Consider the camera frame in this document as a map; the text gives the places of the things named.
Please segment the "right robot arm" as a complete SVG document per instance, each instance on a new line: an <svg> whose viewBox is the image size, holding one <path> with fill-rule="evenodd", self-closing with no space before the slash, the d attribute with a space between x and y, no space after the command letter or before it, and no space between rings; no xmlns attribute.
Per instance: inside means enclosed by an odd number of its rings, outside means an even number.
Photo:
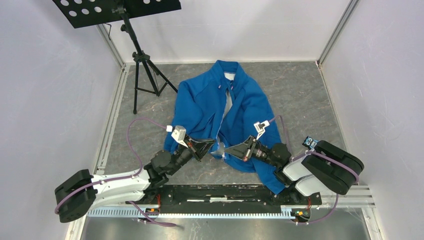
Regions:
<svg viewBox="0 0 424 240"><path fill-rule="evenodd" d="M275 169L272 175L289 189L289 199L302 204L314 193L330 190L346 195L352 185L359 182L359 175L365 166L356 156L325 141L307 142L312 148L292 156L284 143L271 148L249 136L243 143L228 147L225 153L243 162L254 158Z"/></svg>

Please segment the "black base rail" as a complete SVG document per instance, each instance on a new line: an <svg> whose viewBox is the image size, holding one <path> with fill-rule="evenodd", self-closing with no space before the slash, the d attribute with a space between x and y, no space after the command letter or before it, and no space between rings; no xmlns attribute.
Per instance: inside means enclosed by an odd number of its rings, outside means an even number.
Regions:
<svg viewBox="0 0 424 240"><path fill-rule="evenodd" d="M148 190L136 204L158 205L161 214L277 214L282 206L321 205L322 198L290 189L276 194L261 184L166 184Z"/></svg>

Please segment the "blue zip-up jacket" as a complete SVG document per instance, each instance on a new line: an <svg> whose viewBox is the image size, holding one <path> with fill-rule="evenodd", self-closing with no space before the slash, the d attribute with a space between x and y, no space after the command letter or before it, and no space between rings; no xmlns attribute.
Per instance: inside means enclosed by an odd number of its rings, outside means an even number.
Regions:
<svg viewBox="0 0 424 240"><path fill-rule="evenodd" d="M206 72L178 85L172 126L182 126L194 139L214 139L209 153L232 168L256 173L274 194L285 188L274 175L276 167L254 157L240 160L224 149L257 136L254 124L274 118L259 84L235 61L217 60Z"/></svg>

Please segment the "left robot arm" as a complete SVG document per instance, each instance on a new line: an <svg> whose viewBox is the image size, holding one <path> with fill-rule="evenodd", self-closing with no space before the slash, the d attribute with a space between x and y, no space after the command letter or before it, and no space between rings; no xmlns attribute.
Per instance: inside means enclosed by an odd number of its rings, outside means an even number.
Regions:
<svg viewBox="0 0 424 240"><path fill-rule="evenodd" d="M192 159L200 161L215 144L214 139L193 139L186 136L174 153L158 151L145 166L109 176L91 174L82 169L54 190L54 213L61 223L75 221L89 211L121 202L142 200L153 203L157 189Z"/></svg>

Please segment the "black owl toy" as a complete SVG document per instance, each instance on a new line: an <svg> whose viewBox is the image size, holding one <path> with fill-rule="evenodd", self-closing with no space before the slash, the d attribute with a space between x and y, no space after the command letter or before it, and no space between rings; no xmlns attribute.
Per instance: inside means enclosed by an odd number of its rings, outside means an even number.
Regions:
<svg viewBox="0 0 424 240"><path fill-rule="evenodd" d="M310 137L310 136L307 136L305 139L304 139L304 141L303 141L303 143L302 143L302 145L304 146L304 147L306 147L306 148L308 148L309 150L312 150L312 149L314 149L315 147L316 147L316 145L318 144L318 140L316 140L316 139L313 139L312 137Z"/></svg>

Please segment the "black music stand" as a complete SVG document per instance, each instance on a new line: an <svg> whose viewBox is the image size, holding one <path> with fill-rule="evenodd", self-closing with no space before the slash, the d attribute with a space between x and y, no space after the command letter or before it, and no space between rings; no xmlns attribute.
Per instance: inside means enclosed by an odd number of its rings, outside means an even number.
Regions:
<svg viewBox="0 0 424 240"><path fill-rule="evenodd" d="M151 61L150 56L142 50L130 19L181 10L179 0L53 0L53 2L75 29L123 21L120 31L129 35L135 47L135 52L132 54L135 62L133 114L137 113L138 92L159 97L166 86L178 92ZM139 87L140 65L145 69L152 90Z"/></svg>

